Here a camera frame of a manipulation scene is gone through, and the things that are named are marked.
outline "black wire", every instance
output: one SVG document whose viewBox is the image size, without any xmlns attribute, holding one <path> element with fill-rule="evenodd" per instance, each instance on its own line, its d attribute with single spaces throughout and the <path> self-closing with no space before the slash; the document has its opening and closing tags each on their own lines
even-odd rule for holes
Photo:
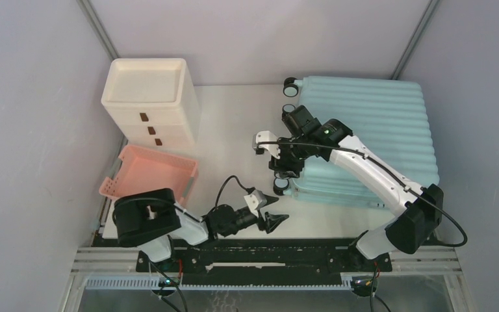
<svg viewBox="0 0 499 312">
<path fill-rule="evenodd" d="M 399 179 L 399 177 L 397 177 L 393 172 L 391 172 L 391 170 L 389 170 L 386 166 L 384 166 L 378 160 L 376 160 L 374 158 L 371 158 L 369 156 L 366 156 L 366 153 L 363 153 L 361 151 L 355 151 L 354 149 L 350 149 L 350 148 L 333 147 L 333 146 L 327 146 L 327 145 L 321 145 L 321 144 L 299 143 L 299 142 L 266 141 L 266 142 L 260 142 L 260 143 L 258 143 L 257 147 L 259 147 L 260 145 L 263 145 L 263 144 L 299 145 L 299 146 L 311 146 L 311 147 L 314 147 L 314 148 L 328 148 L 328 149 L 331 149 L 331 150 L 346 151 L 348 153 L 353 153 L 353 154 L 356 154 L 358 156 L 361 156 L 363 159 L 367 159 L 367 160 L 373 162 L 376 166 L 380 167 L 383 171 L 385 171 L 385 173 L 389 174 L 395 181 L 397 181 L 397 183 L 399 183 L 400 186 L 402 186 L 403 188 L 405 188 L 405 192 L 410 192 L 410 194 L 416 196 L 418 199 L 424 201 L 426 204 L 428 204 L 429 206 L 431 206 L 432 208 L 434 208 L 435 210 L 437 210 L 438 212 L 440 212 L 450 222 L 452 222 L 452 224 L 454 224 L 454 226 L 458 229 L 458 231 L 460 231 L 460 233 L 462 233 L 463 240 L 461 242 L 459 242 L 457 244 L 448 244 L 448 243 L 445 243 L 445 242 L 436 241 L 436 243 L 437 243 L 438 246 L 462 247 L 462 246 L 464 246 L 468 242 L 468 235 L 466 234 L 466 231 L 464 231 L 464 229 L 460 226 L 460 224 L 458 222 L 456 222 L 456 220 L 454 220 L 454 218 L 452 218 L 450 216 L 450 214 L 448 214 L 446 211 L 442 210 L 441 208 L 437 207 L 436 205 L 434 205 L 433 203 L 431 203 L 427 199 L 423 198 L 421 195 L 419 195 L 418 193 L 416 193 L 413 189 L 411 189 L 411 188 L 408 187 L 408 190 L 407 190 L 406 189 L 407 185 L 401 179 Z"/>
<path fill-rule="evenodd" d="M 379 270 L 379 265 L 376 265 L 376 270 L 374 271 L 374 276 L 372 276 L 372 284 L 370 284 L 370 310 L 374 312 L 374 282 L 376 281 L 377 271 Z"/>
<path fill-rule="evenodd" d="M 383 301 L 378 295 L 374 295 L 374 297 L 376 297 L 376 299 L 381 302 L 381 304 L 383 304 L 383 306 L 385 307 L 385 309 L 387 309 L 387 312 L 391 312 L 391 309 L 389 309 L 389 307 L 387 306 L 387 304 L 385 303 L 385 301 Z"/>
<path fill-rule="evenodd" d="M 162 274 L 166 279 L 168 279 L 170 281 L 170 283 L 177 289 L 177 292 L 179 292 L 179 296 L 181 296 L 181 300 L 183 301 L 183 307 L 185 308 L 185 312 L 188 312 L 188 306 L 186 305 L 186 300 L 185 300 L 185 296 L 183 295 L 183 292 L 180 290 L 179 288 L 179 284 L 174 281 L 173 279 L 171 279 L 169 276 L 167 276 L 167 274 L 165 274 L 160 268 L 158 268 L 157 266 L 154 265 L 154 263 L 152 263 L 152 261 L 150 261 L 150 259 L 148 259 L 148 263 L 150 263 L 150 265 L 152 265 L 156 271 L 158 271 L 160 274 Z M 167 304 L 169 304 L 171 307 L 173 307 L 173 305 L 171 304 L 171 302 L 166 302 Z M 174 309 L 178 312 L 180 312 L 180 310 L 177 309 L 177 307 L 174 307 Z"/>
<path fill-rule="evenodd" d="M 228 182 L 232 179 L 236 179 L 236 182 L 238 183 L 238 185 L 243 189 L 245 190 L 246 192 L 248 193 L 251 193 L 253 192 L 253 189 L 252 188 L 247 188 L 245 187 L 244 185 L 242 185 L 242 183 L 240 182 L 240 180 L 238 179 L 237 176 L 235 175 L 231 175 L 230 177 L 228 177 L 224 182 L 223 182 L 223 185 L 221 185 L 221 188 L 219 189 L 219 193 L 217 193 L 217 198 L 215 198 L 215 205 L 213 206 L 213 208 L 211 208 L 211 211 L 214 211 L 215 209 L 217 209 L 217 206 L 219 205 L 219 198 L 221 198 L 221 194 L 223 193 L 223 190 L 225 189 L 225 187 L 227 186 Z"/>
<path fill-rule="evenodd" d="M 173 308 L 173 310 L 177 311 L 177 312 L 182 312 L 181 310 L 179 310 L 178 307 L 176 307 L 174 304 L 172 304 L 169 300 L 165 299 L 165 297 L 161 297 L 160 298 L 163 302 L 165 302 L 168 306 L 170 306 L 171 308 Z"/>
</svg>

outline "pink plastic basket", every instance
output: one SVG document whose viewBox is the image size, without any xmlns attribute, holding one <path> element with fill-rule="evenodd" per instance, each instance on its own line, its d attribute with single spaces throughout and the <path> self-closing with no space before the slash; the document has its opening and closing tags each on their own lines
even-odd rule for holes
<svg viewBox="0 0 499 312">
<path fill-rule="evenodd" d="M 99 193 L 118 198 L 169 188 L 184 205 L 198 176 L 198 162 L 140 146 L 127 145 L 120 156 L 122 167 L 116 177 L 107 177 Z"/>
</svg>

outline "white tabletop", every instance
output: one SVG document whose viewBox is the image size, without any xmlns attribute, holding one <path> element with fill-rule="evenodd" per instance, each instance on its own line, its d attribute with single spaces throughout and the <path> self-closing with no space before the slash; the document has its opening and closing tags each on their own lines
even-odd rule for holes
<svg viewBox="0 0 499 312">
<path fill-rule="evenodd" d="M 191 150 L 167 150 L 199 161 L 199 177 L 186 208 L 204 215 L 215 202 L 224 180 L 235 174 L 245 187 L 256 187 L 267 195 L 272 192 L 273 172 L 268 169 L 270 156 L 256 155 L 251 148 L 253 135 L 270 130 L 279 136 L 289 132 L 280 120 L 284 104 L 296 104 L 297 98 L 287 98 L 279 84 L 253 86 L 197 86 L 201 105 L 201 125 L 198 143 Z M 245 206 L 245 192 L 231 180 L 219 203 L 235 210 Z M 251 226 L 228 238 L 333 238 L 356 237 L 367 229 L 388 222 L 393 215 L 388 210 L 342 207 L 297 201 L 280 197 L 273 205 L 263 208 L 272 214 L 288 214 L 273 233 L 266 234 Z M 114 222 L 106 222 L 104 238 L 116 238 Z"/>
</svg>

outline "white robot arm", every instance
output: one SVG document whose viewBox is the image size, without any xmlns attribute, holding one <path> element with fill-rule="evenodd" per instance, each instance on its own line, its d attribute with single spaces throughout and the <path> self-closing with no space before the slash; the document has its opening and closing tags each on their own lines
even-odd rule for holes
<svg viewBox="0 0 499 312">
<path fill-rule="evenodd" d="M 261 131 L 253 141 L 258 154 L 265 150 L 271 154 L 269 168 L 282 178 L 299 177 L 310 156 L 342 167 L 377 194 L 394 215 L 390 222 L 364 232 L 352 247 L 368 260 L 392 250 L 416 252 L 444 214 L 442 190 L 436 185 L 425 188 L 391 168 L 340 121 L 323 125 L 304 106 L 289 106 L 283 109 L 282 121 L 291 138 Z"/>
<path fill-rule="evenodd" d="M 231 178 L 227 178 L 223 187 Z M 289 216 L 261 212 L 261 208 L 278 198 L 263 194 L 255 187 L 243 189 L 247 206 L 234 210 L 229 205 L 217 205 L 204 217 L 188 212 L 176 202 L 173 190 L 162 188 L 118 199 L 114 203 L 112 219 L 118 229 L 121 247 L 139 247 L 156 263 L 171 257 L 170 235 L 199 245 L 215 241 L 257 225 L 260 231 L 271 233 Z"/>
</svg>

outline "white wall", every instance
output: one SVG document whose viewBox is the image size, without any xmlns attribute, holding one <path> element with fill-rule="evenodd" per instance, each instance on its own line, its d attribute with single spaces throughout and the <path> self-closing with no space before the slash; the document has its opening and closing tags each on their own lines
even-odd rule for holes
<svg viewBox="0 0 499 312">
<path fill-rule="evenodd" d="M 183 57 L 195 85 L 388 78 L 429 0 L 92 0 L 121 57 Z"/>
<path fill-rule="evenodd" d="M 424 89 L 444 206 L 470 236 L 457 252 L 477 308 L 499 311 L 499 1 L 444 1 L 403 78 Z"/>
<path fill-rule="evenodd" d="M 0 1 L 0 311 L 56 311 L 120 134 L 74 0 Z"/>
</svg>

